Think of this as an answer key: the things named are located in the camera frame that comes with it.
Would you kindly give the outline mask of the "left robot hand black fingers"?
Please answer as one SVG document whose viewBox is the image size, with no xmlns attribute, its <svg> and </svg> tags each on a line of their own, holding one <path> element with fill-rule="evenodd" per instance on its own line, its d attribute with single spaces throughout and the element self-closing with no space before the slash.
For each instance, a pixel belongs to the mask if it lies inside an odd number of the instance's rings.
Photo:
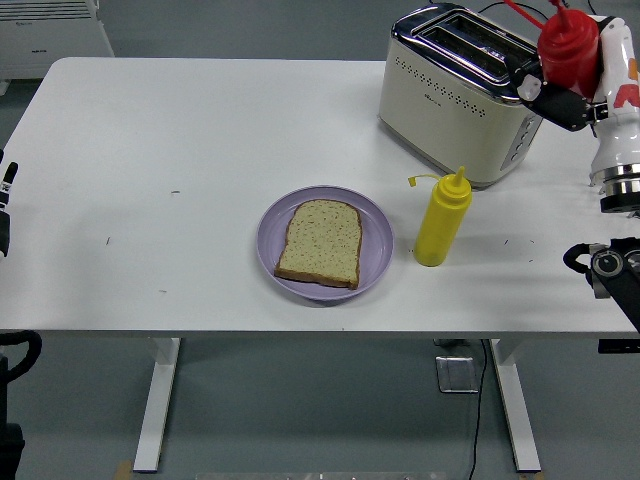
<svg viewBox="0 0 640 480">
<path fill-rule="evenodd" d="M 1 258 L 4 259 L 9 253 L 10 246 L 10 215 L 6 211 L 6 207 L 10 200 L 10 191 L 17 175 L 19 165 L 16 162 L 10 162 L 4 176 L 1 180 Z"/>
</svg>

